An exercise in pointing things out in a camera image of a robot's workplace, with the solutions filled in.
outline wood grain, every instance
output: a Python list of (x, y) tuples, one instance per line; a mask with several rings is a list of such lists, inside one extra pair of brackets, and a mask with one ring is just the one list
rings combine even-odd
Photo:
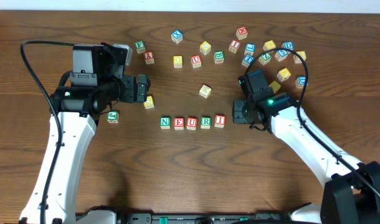
[[(248, 37), (237, 52), (228, 51), (235, 29)], [(170, 33), (180, 29), (176, 45)], [(173, 12), (0, 11), (0, 223), (16, 222), (30, 197), (49, 131), (47, 104), (21, 56), (23, 40), (43, 39), (132, 47), (144, 40), (155, 54), (145, 65), (134, 54), (127, 74), (147, 74), (155, 108), (119, 104), (120, 123), (102, 118), (85, 158), (77, 211), (116, 205), (157, 213), (254, 212), (320, 203), (322, 188), (312, 172), (283, 142), (268, 133), (227, 122), (224, 129), (161, 130), (159, 118), (214, 116), (230, 120), (234, 99), (242, 98), (237, 77), (244, 43), (292, 40), (308, 57), (310, 85), (304, 109), (332, 140), (364, 162), (380, 163), (380, 15), (237, 14)], [(212, 53), (193, 69), (190, 56), (204, 41), (212, 52), (224, 50), (223, 64)], [(26, 52), (49, 93), (72, 69), (72, 49), (28, 46)], [(182, 55), (183, 68), (173, 68)], [(287, 67), (292, 76), (283, 91), (299, 96), (295, 79), (301, 65), (274, 58), (262, 68), (269, 82)], [(208, 99), (198, 95), (212, 87)]]

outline black cable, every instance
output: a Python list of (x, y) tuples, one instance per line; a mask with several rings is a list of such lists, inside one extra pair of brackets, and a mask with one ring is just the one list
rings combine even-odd
[(301, 221), (293, 221), (293, 220), (244, 220), (239, 222), (234, 222), (231, 224), (316, 224), (311, 222), (301, 222)]
[(52, 180), (55, 163), (57, 161), (57, 157), (59, 156), (60, 147), (62, 144), (63, 133), (62, 133), (59, 117), (57, 116), (57, 112), (53, 109), (52, 101), (51, 101), (49, 95), (47, 94), (45, 88), (43, 87), (42, 83), (40, 82), (38, 77), (35, 75), (35, 72), (31, 68), (31, 66), (29, 65), (29, 62), (28, 62), (27, 57), (26, 57), (25, 52), (24, 52), (24, 47), (27, 44), (52, 44), (52, 45), (64, 45), (64, 46), (74, 46), (75, 44), (64, 43), (64, 42), (55, 42), (55, 41), (46, 41), (46, 40), (27, 40), (21, 44), (21, 48), (20, 48), (22, 60), (24, 61), (29, 73), (31, 74), (34, 81), (36, 82), (36, 85), (38, 85), (38, 87), (40, 88), (41, 92), (43, 93), (43, 96), (46, 98), (47, 103), (50, 106), (50, 111), (52, 112), (53, 117), (55, 119), (55, 122), (57, 125), (57, 132), (59, 135), (57, 143), (56, 143), (52, 163), (50, 164), (49, 173), (47, 174), (47, 178), (46, 178), (46, 182), (45, 182), (45, 188), (44, 188), (43, 194), (42, 194), (42, 201), (40, 202), (40, 224), (44, 224), (44, 223), (46, 223), (45, 211), (46, 211), (46, 206), (47, 206), (47, 203), (46, 203), (47, 193), (49, 191), (50, 181)]
[(277, 51), (277, 50), (286, 50), (286, 51), (291, 52), (292, 54), (296, 55), (301, 60), (303, 68), (305, 69), (305, 84), (304, 84), (304, 86), (302, 88), (301, 97), (300, 97), (300, 100), (299, 100), (299, 104), (297, 106), (297, 116), (298, 116), (298, 119), (299, 119), (300, 124), (302, 125), (302, 127), (305, 128), (305, 130), (310, 134), (310, 136), (312, 136), (312, 138), (314, 140), (316, 140), (321, 146), (323, 146), (323, 148), (325, 148), (338, 162), (342, 163), (346, 168), (348, 168), (357, 178), (359, 178), (359, 180), (361, 180), (368, 187), (368, 189), (370, 189), (380, 199), (380, 193), (355, 168), (353, 168), (348, 162), (346, 162), (342, 158), (341, 155), (338, 155), (337, 153), (335, 153), (334, 150), (332, 150), (320, 138), (318, 138), (309, 129), (309, 127), (306, 125), (306, 121), (302, 120), (302, 117), (301, 117), (301, 104), (302, 104), (303, 96), (304, 96), (305, 91), (306, 91), (306, 86), (308, 85), (309, 73), (308, 73), (308, 67), (307, 67), (304, 59), (298, 53), (296, 53), (293, 50), (285, 49), (285, 48), (282, 48), (282, 47), (277, 47), (275, 49), (267, 50), (264, 53), (262, 53), (262, 54), (260, 54), (260, 55), (258, 55), (258, 56), (255, 57), (255, 59), (250, 63), (250, 65), (248, 66), (247, 70), (245, 71), (245, 74), (247, 74), (249, 72), (252, 64), (254, 64), (254, 62), (257, 61), (262, 55), (264, 55), (266, 53), (273, 52), (273, 51)]
[(72, 70), (71, 71), (68, 71), (68, 72), (65, 72), (61, 78), (60, 78), (60, 82), (59, 82), (59, 86), (64, 86), (65, 83), (67, 82), (68, 78), (70, 78), (70, 75), (72, 73)]

